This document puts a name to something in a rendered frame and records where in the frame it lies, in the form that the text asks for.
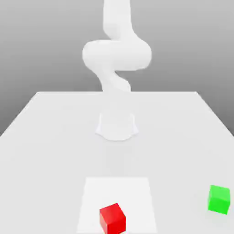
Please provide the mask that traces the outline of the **small red cube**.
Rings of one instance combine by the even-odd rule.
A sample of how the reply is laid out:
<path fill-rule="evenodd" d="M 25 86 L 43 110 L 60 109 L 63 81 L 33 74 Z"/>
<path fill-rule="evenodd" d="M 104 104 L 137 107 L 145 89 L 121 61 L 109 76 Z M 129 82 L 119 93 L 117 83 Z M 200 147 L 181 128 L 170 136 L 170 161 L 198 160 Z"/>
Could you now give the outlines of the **small red cube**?
<path fill-rule="evenodd" d="M 121 234 L 126 231 L 126 216 L 118 203 L 100 209 L 99 219 L 104 234 Z"/>

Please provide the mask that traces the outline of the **small green cube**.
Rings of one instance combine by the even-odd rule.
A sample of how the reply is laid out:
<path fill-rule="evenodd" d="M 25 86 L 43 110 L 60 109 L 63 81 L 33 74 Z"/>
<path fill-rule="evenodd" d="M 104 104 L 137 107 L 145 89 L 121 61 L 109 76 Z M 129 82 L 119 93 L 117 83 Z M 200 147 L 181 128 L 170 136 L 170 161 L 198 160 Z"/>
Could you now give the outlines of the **small green cube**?
<path fill-rule="evenodd" d="M 208 195 L 207 207 L 209 211 L 227 215 L 231 204 L 230 189 L 211 185 Z"/>

